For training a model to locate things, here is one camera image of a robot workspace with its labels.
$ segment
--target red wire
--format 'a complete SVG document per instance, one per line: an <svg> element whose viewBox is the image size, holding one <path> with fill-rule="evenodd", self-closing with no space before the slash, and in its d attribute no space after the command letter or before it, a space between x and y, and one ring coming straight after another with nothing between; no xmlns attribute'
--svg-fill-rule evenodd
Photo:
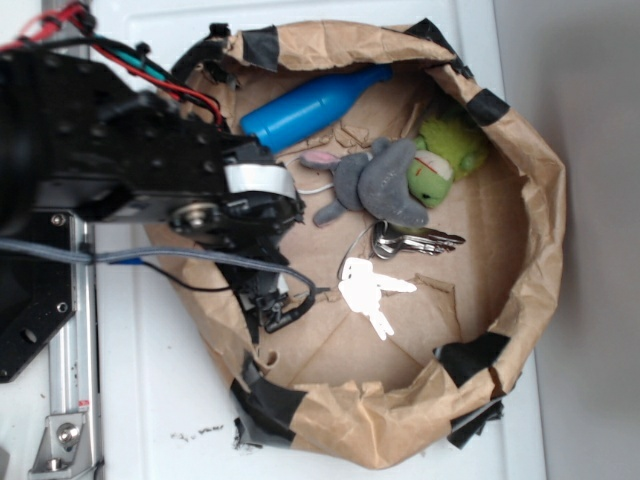
<svg viewBox="0 0 640 480"><path fill-rule="evenodd" d="M71 22L76 28L79 28L80 31L82 31L81 29L81 25L80 22L77 20L77 15L86 12L87 9L86 7L81 4L78 1L72 1L69 4L67 4L66 7L64 7L62 10L60 11L55 11L55 10L49 10L47 12L44 12L40 15L38 15L37 17L29 20L26 25L22 28L22 30L20 31L20 33L26 33L36 22L38 21L44 21L47 18L53 18L55 20L57 20L58 22L55 21L45 21L45 23L42 25L41 29L39 32L35 33L34 35L30 36L30 37L26 37L28 38L30 41L32 42L39 42L42 40L46 40L49 37L51 37L52 35L54 35L55 33L57 33L60 29L63 23L65 22ZM7 50L12 50L15 48L21 48L23 47L25 44L25 42L23 40L15 40L9 44L6 44L2 47L0 47L0 52L4 52ZM175 100L180 100L180 95L178 95L179 93L185 93L188 94L192 97L196 97L198 99L200 99L201 101L203 101L208 107L209 110L211 110L211 112L213 113L214 119L215 119L215 123L216 125L222 125L223 122L223 117L222 114L220 113L220 109L218 108L218 105L216 105L216 103L209 98L208 96L204 95L203 93L197 92L195 90L192 90L190 88L186 88L186 87L182 87L180 85L175 85L173 83L169 83L169 82L164 82L162 80L159 80L157 78L152 77L151 75L148 75L147 73L143 72L142 70L139 70L131 65L129 65L128 63L124 62L123 60L121 60L120 58L116 57L115 55L112 55L111 53L109 53L107 50L97 46L97 45L93 45L93 48L99 52L100 54L102 54L104 57L108 58L109 60L111 60L112 62L117 63L118 65L124 67L129 73L133 74L133 75L137 75L140 78L145 79L146 81L148 81L149 83L152 83L153 85L157 86L158 88L161 88L163 90L167 90L169 92L169 95L171 95L172 98L174 98Z"/></svg>
<svg viewBox="0 0 640 480"><path fill-rule="evenodd" d="M57 11L49 11L49 12L45 12L42 15L38 15L36 18L30 20L29 22L27 22L27 24L24 26L24 28L22 29L22 31L26 31L29 28L31 28L31 26L37 22L38 20L44 20L47 17L52 17L55 18L56 20L58 20L60 22L60 24L63 24L65 22L68 22L71 18L75 17L76 15L78 15L81 12L86 11L84 5L82 5L81 3L78 2L72 2L70 4L68 4L65 8L63 8L62 10L60 10L59 12ZM52 35L54 35L55 33L57 33L60 30L61 26L58 25L56 22L53 21L47 21L44 23L44 25L42 25L42 27L40 28L40 31L35 33L34 35L27 37L29 40L31 40L32 42L39 42L41 40L46 40L47 38L51 37ZM6 45L3 45L2 47L0 47L0 52L5 52L7 50L13 50L15 48L20 48L24 46L24 41L22 40L15 40L11 43L8 43Z"/></svg>
<svg viewBox="0 0 640 480"><path fill-rule="evenodd" d="M121 60L120 58L116 57L115 55L109 53L108 51L106 51L102 47L94 45L93 48L98 53L100 53L104 57L108 58L112 62L117 63L118 65L124 67L127 70L127 72L129 72L129 73L131 73L133 75L137 75L140 78L145 79L146 81L148 81L149 83L152 83L156 87L162 88L163 90L169 90L170 93L173 92L174 94L175 94L175 92L186 93L188 95L191 95L193 97L196 97L196 98L202 100L203 102L205 102L207 104L207 106L209 107L209 110L211 110L211 112L213 113L216 125L222 125L223 118L222 118L222 114L220 113L220 109L218 108L218 106L216 105L216 103L212 99L210 99L209 97L207 97L203 93L197 92L197 91L192 90L190 88L181 87L180 85L175 85L173 83L163 82L162 80L154 78L151 75L143 72L142 70L138 70L137 68L129 65L128 63L124 62L123 60Z"/></svg>

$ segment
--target cable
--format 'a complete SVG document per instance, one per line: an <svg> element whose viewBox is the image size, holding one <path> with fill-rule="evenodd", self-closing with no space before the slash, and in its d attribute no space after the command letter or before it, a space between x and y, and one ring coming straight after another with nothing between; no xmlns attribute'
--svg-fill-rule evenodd
<svg viewBox="0 0 640 480"><path fill-rule="evenodd" d="M18 38L11 43L0 47L0 52L7 50L13 50L15 48L21 48L26 43L35 43L50 38L55 33L59 32L62 28L62 24L69 22L73 17L87 11L87 7L80 2L71 2L60 11L49 11L46 15L38 15L35 19L30 20L23 27L22 31L29 30L36 22L42 21L43 25L40 31L31 35Z"/></svg>
<svg viewBox="0 0 640 480"><path fill-rule="evenodd" d="M289 165L291 165L294 162L297 162L298 160L300 160L300 157L292 158L291 160L289 160L284 164L284 167L287 168ZM322 187L314 188L313 190L299 190L299 189L296 189L296 190L298 190L298 193L300 195L315 195L316 193L324 192L325 190L329 190L330 188L333 188L333 183L327 183L326 185L323 185Z"/></svg>
<svg viewBox="0 0 640 480"><path fill-rule="evenodd" d="M298 190L298 193L300 195L315 195L316 193L324 192L325 190L329 190L330 188L333 188L333 183L327 183L326 185L318 187L314 190Z"/></svg>
<svg viewBox="0 0 640 480"><path fill-rule="evenodd" d="M221 288L194 287L193 285L189 285L188 283L183 282L180 278L176 277L175 275L172 275L171 273L167 272L166 270L163 270L162 268L158 267L157 265L154 265L151 262L145 262L144 260L141 260L139 258L133 259L133 260L130 260L130 261L127 261L127 262L118 262L115 265L132 265L132 266L143 265L145 267L150 268L154 272L159 273L163 277L168 278L172 282L177 283L182 288L186 288L187 290L191 290L192 292L220 293L220 292L227 292L227 291L231 290L230 286L221 287Z"/></svg>
<svg viewBox="0 0 640 480"><path fill-rule="evenodd" d="M346 263L347 258L349 258L349 254L353 251L354 248L356 248L356 245L358 245L360 240L362 240L362 237L364 237L367 234L367 232L376 225L376 223L377 222L373 222L371 225L365 228L362 232L360 232L360 234L356 237L356 239L353 241L351 246L347 249L347 253L344 254L344 257L342 257L342 261L340 262L340 266L338 267L338 280L342 280L342 270L344 269L344 264Z"/></svg>
<svg viewBox="0 0 640 480"><path fill-rule="evenodd" d="M142 70L138 70L137 68L132 67L131 65L121 60L120 58L116 57L115 55L109 53L107 50L103 49L102 47L94 45L93 48L98 53L108 58L112 62L117 63L118 65L124 67L129 73L145 79L147 82L155 85L158 88L162 88L163 90L169 90L170 92L174 92L174 93L175 92L184 93L203 101L207 105L207 109L210 110L211 113L213 113L213 117L216 125L222 125L222 122L224 121L224 119L222 117L222 114L220 113L220 109L218 108L218 105L216 105L215 101L210 97L208 97L207 95L200 92L196 92L195 90L192 90L188 87L173 85L171 83L158 80L157 78L152 77L148 73L145 73Z"/></svg>
<svg viewBox="0 0 640 480"><path fill-rule="evenodd" d="M80 18L81 14L85 14L84 20ZM220 112L220 105L217 100L197 92L185 85L181 85L173 75L164 70L162 67L144 58L144 61L138 59L140 53L125 44L114 42L93 34L93 23L88 26L86 16L89 15L88 8L80 2L69 3L60 11L49 10L37 17L31 19L22 28L21 34L24 34L35 25L38 21L43 22L43 26L39 32L32 36L25 36L0 47L0 52L12 50L16 48L44 47L59 48L61 46L87 44L92 46L98 53L109 60L124 67L130 74L139 76L149 83L168 91L175 100L187 99L195 105L209 110L214 117L215 124L220 126L224 122L224 118ZM37 45L37 42L46 40L57 33L65 22L72 23L80 32L88 38L72 39L71 41L51 42L49 46Z"/></svg>
<svg viewBox="0 0 640 480"><path fill-rule="evenodd" d="M197 250L192 248L178 247L139 247L129 250L120 250L116 252L105 253L84 253L71 252L60 248L51 247L39 243L26 242L12 238L0 238L0 250L6 250L13 253L30 255L45 260L52 260L61 263L121 263L135 260L142 257L150 256L177 256L196 258L200 260L209 260L223 265L233 265L236 267L247 268L250 270L259 270L271 273L282 273L289 275L309 287L309 296L315 298L316 285L313 280L294 270L293 268L279 265L277 263L255 260L252 258L241 257L232 253L215 252L212 250Z"/></svg>

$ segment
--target black mounting plate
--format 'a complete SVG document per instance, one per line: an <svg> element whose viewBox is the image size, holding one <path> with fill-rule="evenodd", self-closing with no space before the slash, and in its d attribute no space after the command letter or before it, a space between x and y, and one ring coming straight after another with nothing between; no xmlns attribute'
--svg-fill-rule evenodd
<svg viewBox="0 0 640 480"><path fill-rule="evenodd" d="M69 250L68 212L36 212L13 238ZM14 380L76 309L71 265L0 252L0 383Z"/></svg>

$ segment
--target white key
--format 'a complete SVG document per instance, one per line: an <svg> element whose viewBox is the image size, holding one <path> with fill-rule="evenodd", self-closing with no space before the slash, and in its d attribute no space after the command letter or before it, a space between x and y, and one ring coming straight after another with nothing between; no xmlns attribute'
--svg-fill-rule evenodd
<svg viewBox="0 0 640 480"><path fill-rule="evenodd" d="M364 258L349 257L344 262L342 268L341 280L349 280L355 278L372 277L373 263Z"/></svg>
<svg viewBox="0 0 640 480"><path fill-rule="evenodd" d="M413 283L389 277L388 275L375 273L373 275L373 279L379 289L386 290L388 292L412 293L418 289Z"/></svg>
<svg viewBox="0 0 640 480"><path fill-rule="evenodd" d="M354 257L345 261L341 278L338 289L351 311L369 318L381 340L386 340L387 335L393 335L393 327L380 310L382 290L410 293L417 290L416 286L404 280L373 273L373 264L369 260Z"/></svg>
<svg viewBox="0 0 640 480"><path fill-rule="evenodd" d="M380 311L382 292L377 288L375 282L367 281L366 277L364 279L354 279L352 277L340 282L338 289L351 311L362 313L369 318L371 325L381 340L386 340L387 335L394 334L387 317Z"/></svg>

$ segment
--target keys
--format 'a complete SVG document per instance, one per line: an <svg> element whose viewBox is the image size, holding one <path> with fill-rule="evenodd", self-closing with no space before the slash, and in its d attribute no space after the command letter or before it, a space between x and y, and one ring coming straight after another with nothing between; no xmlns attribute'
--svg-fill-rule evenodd
<svg viewBox="0 0 640 480"><path fill-rule="evenodd" d="M411 233L401 232L393 225L380 221L373 229L371 243L374 253L383 260L388 260L401 250L428 255L452 252L465 243L465 239L431 228L415 229Z"/></svg>
<svg viewBox="0 0 640 480"><path fill-rule="evenodd" d="M382 290L410 293L416 291L416 286L404 280L374 273L373 264L369 260L353 257L345 261L341 278L338 289L349 308L369 318L381 340L393 335L393 327L380 311Z"/></svg>

